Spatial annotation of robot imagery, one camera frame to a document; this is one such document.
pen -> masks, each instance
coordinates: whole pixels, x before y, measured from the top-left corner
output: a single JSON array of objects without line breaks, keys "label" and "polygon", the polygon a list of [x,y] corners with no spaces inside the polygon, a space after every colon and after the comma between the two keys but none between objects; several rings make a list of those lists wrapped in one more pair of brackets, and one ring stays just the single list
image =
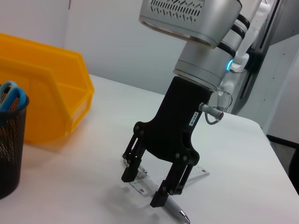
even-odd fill
[{"label": "pen", "polygon": [[167,208],[173,215],[182,220],[184,223],[190,224],[188,216],[170,197],[167,198],[164,207]]}]

black mesh pencil holder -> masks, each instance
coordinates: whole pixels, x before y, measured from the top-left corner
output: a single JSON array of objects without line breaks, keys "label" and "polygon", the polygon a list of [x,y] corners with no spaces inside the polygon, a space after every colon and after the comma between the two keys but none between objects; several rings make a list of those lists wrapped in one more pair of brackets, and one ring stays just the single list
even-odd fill
[{"label": "black mesh pencil holder", "polygon": [[29,98],[27,97],[26,104],[22,108],[15,110],[18,100],[18,98],[15,100],[10,111],[0,112],[0,199],[12,193],[20,181]]}]

scissors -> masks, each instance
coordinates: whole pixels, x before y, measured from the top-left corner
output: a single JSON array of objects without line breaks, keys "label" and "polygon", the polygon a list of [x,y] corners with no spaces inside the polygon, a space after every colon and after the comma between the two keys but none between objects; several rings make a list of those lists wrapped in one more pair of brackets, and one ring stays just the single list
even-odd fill
[{"label": "scissors", "polygon": [[14,81],[7,81],[0,86],[0,96],[3,95],[5,90],[10,86],[10,89],[5,96],[2,103],[0,102],[0,112],[8,112],[14,101],[19,98],[19,103],[16,109],[22,108],[26,104],[26,93],[23,89],[18,87]]}]

